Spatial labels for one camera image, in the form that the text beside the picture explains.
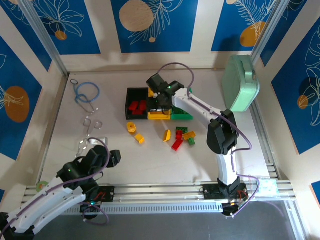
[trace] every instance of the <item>red lego brick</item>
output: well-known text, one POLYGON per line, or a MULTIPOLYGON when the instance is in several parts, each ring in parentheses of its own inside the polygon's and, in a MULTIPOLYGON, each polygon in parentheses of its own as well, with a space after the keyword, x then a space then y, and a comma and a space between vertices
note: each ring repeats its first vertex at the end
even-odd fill
POLYGON ((172 145, 172 149, 177 151, 183 142, 184 141, 182 139, 177 139, 175 143, 172 145))
POLYGON ((130 104, 130 106, 129 106, 129 110, 130 111, 134 111, 134 110, 136 110, 137 108, 138 108, 138 105, 139 105, 139 102, 138 101, 133 101, 131 104, 130 104))
POLYGON ((146 101, 146 100, 141 100, 141 101, 140 101, 139 109, 140 109, 141 111, 147 110, 147 101, 146 101))
POLYGON ((136 110, 134 110, 134 111, 132 112, 132 114, 133 114, 133 115, 142 115, 142 114, 144 114, 144 112, 141 111, 140 109, 136 109, 136 110))
POLYGON ((177 130, 175 131, 175 139, 182 139, 183 131, 182 130, 177 130))

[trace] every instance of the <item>purple cable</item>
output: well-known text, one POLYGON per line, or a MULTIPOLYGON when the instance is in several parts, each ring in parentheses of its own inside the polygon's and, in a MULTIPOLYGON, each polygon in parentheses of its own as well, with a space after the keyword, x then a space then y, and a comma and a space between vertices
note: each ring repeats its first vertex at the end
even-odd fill
POLYGON ((90 137, 88 138, 88 142, 90 140, 97 140, 98 142, 100 142, 106 149, 106 162, 105 162, 105 165, 96 173, 90 175, 90 176, 86 176, 86 177, 82 177, 82 178, 79 178, 79 179, 75 179, 75 180, 70 180, 70 181, 66 181, 66 182, 63 182, 57 186, 54 186, 52 188, 50 188, 48 191, 45 191, 46 195, 40 195, 38 196, 35 200, 33 200, 28 206, 26 206, 24 209, 21 210, 21 212, 19 212, 17 215, 16 215, 16 219, 12 219, 3 229, 3 231, 0 233, 0 239, 2 238, 2 236, 4 235, 5 231, 8 229, 8 227, 14 223, 22 214, 24 214, 29 208, 31 208, 34 204, 36 204, 39 200, 41 200, 43 197, 47 196, 49 193, 53 192, 54 190, 58 189, 58 188, 61 188, 65 185, 68 185, 68 184, 74 184, 74 183, 77 183, 77 182, 81 182, 81 181, 85 181, 85 180, 88 180, 90 178, 93 178, 95 177, 96 175, 100 174, 103 172, 103 170, 107 167, 107 165, 109 164, 109 161, 110 161, 110 152, 109 152, 109 149, 107 147, 107 145, 101 141, 100 139, 98 138, 95 138, 95 137, 90 137))
MULTIPOLYGON (((222 119, 223 121, 225 121, 226 123, 228 123, 233 129, 235 129, 243 138, 244 140, 248 143, 249 147, 247 148, 239 148, 239 149, 236 149, 236 150, 232 150, 231 151, 231 165, 232 165, 232 171, 235 173, 236 170, 235 170, 235 164, 234 164, 234 153, 235 152, 238 152, 238 151, 249 151, 253 148, 250 140, 246 137, 246 135, 236 126, 234 125, 231 121, 229 121, 228 119, 226 119, 224 116, 212 111, 210 108, 208 108, 207 106, 205 106, 204 104, 202 104, 201 102, 197 101, 196 99, 192 98, 192 96, 190 96, 190 88, 191 86, 194 84, 194 81, 195 81, 195 74, 194 74, 194 71, 192 71, 192 69, 190 67, 188 67, 187 65, 183 64, 183 63, 180 63, 180 62, 170 62, 166 65, 163 65, 157 72, 157 74, 160 73, 160 71, 162 69, 164 69, 165 67, 169 66, 169 65, 181 65, 181 66, 184 66, 186 69, 189 70, 189 72, 191 73, 192 75, 192 80, 191 80, 191 83, 189 84, 188 88, 187 88, 187 96, 188 98, 193 101, 195 104, 199 105, 201 108, 207 110, 211 115, 214 115, 220 119, 222 119)), ((233 217, 235 217, 239 212, 241 212, 241 210, 255 197, 256 193, 258 192, 259 190, 259 187, 260 187, 260 181, 257 177, 254 177, 254 176, 249 176, 249 175, 241 175, 241 174, 238 174, 236 173, 237 176, 239 177, 242 177, 242 178, 252 178, 252 179, 255 179, 257 181, 257 188, 256 190, 254 191, 254 193, 251 195, 251 197, 248 199, 248 201, 243 205, 242 208, 240 208, 239 211, 237 211, 233 217)))
POLYGON ((86 210, 83 211, 82 213, 82 217, 85 223, 91 224, 91 225, 95 225, 95 226, 104 226, 107 225, 109 223, 109 216, 107 215, 107 213, 105 211, 103 211, 100 207, 96 206, 96 205, 91 205, 90 203, 87 202, 80 202, 80 204, 84 204, 84 205, 88 205, 90 207, 93 207, 95 209, 97 209, 98 211, 100 211, 106 218, 106 221, 103 223, 99 223, 99 222, 93 222, 93 221, 87 221, 87 219, 85 218, 85 213, 90 210, 90 208, 88 207, 86 210))

